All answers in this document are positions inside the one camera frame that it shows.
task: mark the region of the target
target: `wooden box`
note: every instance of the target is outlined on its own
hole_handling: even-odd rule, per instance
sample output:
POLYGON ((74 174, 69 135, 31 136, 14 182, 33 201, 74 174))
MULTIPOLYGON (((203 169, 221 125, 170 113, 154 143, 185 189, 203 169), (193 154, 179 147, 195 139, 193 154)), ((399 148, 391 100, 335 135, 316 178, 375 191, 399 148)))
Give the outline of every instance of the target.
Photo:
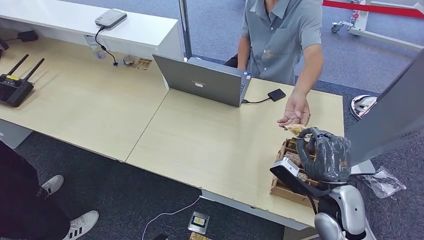
MULTIPOLYGON (((296 150, 296 138, 286 139, 283 142, 280 150, 277 153, 276 162, 283 159, 284 155, 287 152, 298 154, 298 151, 296 150)), ((304 174, 305 171, 302 165, 300 165, 299 168, 300 168, 299 172, 304 174)), ((307 178, 305 183, 311 186, 316 186, 318 184, 317 181, 314 181, 310 178, 307 178)), ((312 208, 311 201, 309 200, 307 196, 292 192, 286 185, 284 185, 284 183, 278 180, 276 176, 274 176, 272 179, 270 194, 276 195, 278 197, 312 208)), ((316 207, 318 207, 318 202, 319 202, 318 199, 314 197, 312 198, 313 198, 313 201, 315 202, 316 207)))

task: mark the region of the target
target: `person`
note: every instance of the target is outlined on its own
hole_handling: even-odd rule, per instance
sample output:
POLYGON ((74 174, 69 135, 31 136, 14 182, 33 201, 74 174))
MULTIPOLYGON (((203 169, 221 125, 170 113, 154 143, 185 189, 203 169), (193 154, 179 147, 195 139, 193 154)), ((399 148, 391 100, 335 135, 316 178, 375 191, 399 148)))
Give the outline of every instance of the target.
POLYGON ((237 54, 225 65, 252 77, 295 85, 277 121, 306 126, 311 116, 308 92, 321 75, 322 0, 246 0, 237 54), (295 83, 294 66, 303 52, 304 67, 295 83))
POLYGON ((0 139, 0 237, 76 240, 87 233, 99 213, 89 211, 70 221, 49 197, 63 182, 56 175, 40 186, 35 168, 0 139))

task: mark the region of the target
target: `gray carpet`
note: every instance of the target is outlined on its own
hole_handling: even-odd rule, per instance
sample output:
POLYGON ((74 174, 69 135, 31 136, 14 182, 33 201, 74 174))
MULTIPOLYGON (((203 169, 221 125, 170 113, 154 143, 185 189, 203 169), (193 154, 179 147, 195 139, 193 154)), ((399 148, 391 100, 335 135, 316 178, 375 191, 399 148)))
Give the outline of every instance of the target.
MULTIPOLYGON (((349 113, 350 100, 364 90, 318 82, 315 89, 343 95, 344 124, 348 129, 356 120, 349 113)), ((146 223, 157 214, 173 212, 194 202, 201 191, 182 183, 110 160, 50 137, 32 133, 18 148, 38 170, 41 182, 55 174, 65 183, 53 196, 70 218, 91 209, 100 212, 97 225, 81 240, 137 240, 146 223)), ((379 199, 360 181, 367 215, 379 240, 400 237, 420 240, 424 235, 424 143, 418 141, 385 153, 373 160, 384 165, 407 186, 391 198, 379 199)), ((283 227, 231 207, 201 199, 192 208, 153 222, 147 240, 163 233, 171 240, 186 240, 192 211, 211 216, 206 236, 214 240, 281 240, 283 227)))

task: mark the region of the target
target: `white desk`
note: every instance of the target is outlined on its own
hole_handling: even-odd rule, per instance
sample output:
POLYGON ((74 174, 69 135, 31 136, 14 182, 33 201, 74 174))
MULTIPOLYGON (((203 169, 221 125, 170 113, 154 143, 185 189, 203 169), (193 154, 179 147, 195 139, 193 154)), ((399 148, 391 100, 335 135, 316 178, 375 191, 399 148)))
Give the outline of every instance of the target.
MULTIPOLYGON (((107 8, 59 0, 0 0, 0 28, 36 30, 38 34, 87 45, 84 35, 94 36, 94 20, 107 8)), ((183 59, 178 20, 134 12, 111 30, 99 33, 99 42, 110 51, 152 58, 152 53, 183 59)))
MULTIPOLYGON (((259 101, 277 88, 287 95, 293 89, 253 79, 245 98, 259 101)), ((171 89, 126 162, 199 188, 214 201, 308 230, 314 226, 310 207, 270 195, 269 168, 292 137, 277 125, 286 101, 236 108, 171 89)), ((310 126, 344 134, 341 96, 312 91, 308 102, 310 126)))
POLYGON ((1 104, 0 120, 112 159, 127 159, 167 94, 154 62, 146 71, 117 68, 108 58, 96 59, 86 46, 51 38, 10 42, 0 73, 25 54, 29 57, 16 77, 24 78, 45 58, 30 78, 35 91, 20 107, 1 104))

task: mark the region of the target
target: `wheel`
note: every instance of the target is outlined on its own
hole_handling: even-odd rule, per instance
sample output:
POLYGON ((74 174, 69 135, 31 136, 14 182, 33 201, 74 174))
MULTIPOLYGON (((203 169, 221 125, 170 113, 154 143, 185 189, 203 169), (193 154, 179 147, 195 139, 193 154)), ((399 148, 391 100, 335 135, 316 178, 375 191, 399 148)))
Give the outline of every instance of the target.
POLYGON ((332 26, 331 31, 333 33, 337 33, 338 31, 340 31, 340 28, 337 25, 332 26))

